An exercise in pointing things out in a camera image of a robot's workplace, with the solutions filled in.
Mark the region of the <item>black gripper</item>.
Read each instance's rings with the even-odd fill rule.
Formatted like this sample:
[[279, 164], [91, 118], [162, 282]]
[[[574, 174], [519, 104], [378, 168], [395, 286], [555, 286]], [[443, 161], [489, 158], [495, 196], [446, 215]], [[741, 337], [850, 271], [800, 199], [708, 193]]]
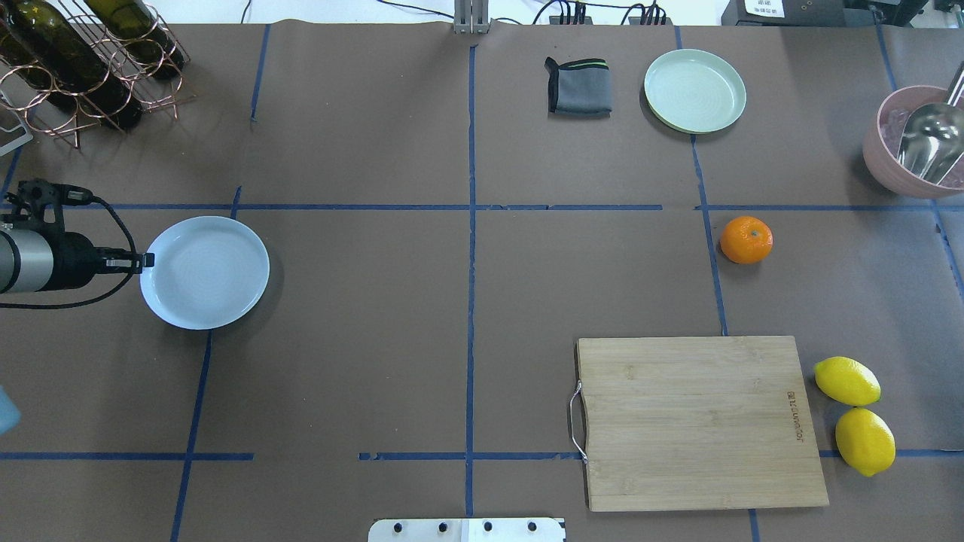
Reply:
[[[6, 215], [7, 291], [70, 291], [86, 287], [96, 275], [138, 275], [155, 265], [155, 254], [138, 253], [117, 213], [89, 189], [31, 179], [6, 200], [13, 206]], [[66, 229], [63, 207], [92, 203], [110, 213], [127, 236], [127, 249], [99, 247]]]

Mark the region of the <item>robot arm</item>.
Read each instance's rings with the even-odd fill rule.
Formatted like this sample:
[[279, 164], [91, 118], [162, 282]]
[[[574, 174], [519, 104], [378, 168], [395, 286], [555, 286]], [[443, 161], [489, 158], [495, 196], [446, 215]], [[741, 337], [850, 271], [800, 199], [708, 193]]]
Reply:
[[[5, 199], [13, 211], [2, 215], [3, 293], [72, 291], [86, 287], [97, 275], [140, 275], [154, 267], [154, 254], [136, 251], [117, 213], [87, 188], [35, 178], [20, 182]], [[127, 237], [127, 249], [99, 247], [66, 229], [63, 207], [92, 203], [110, 213]]]

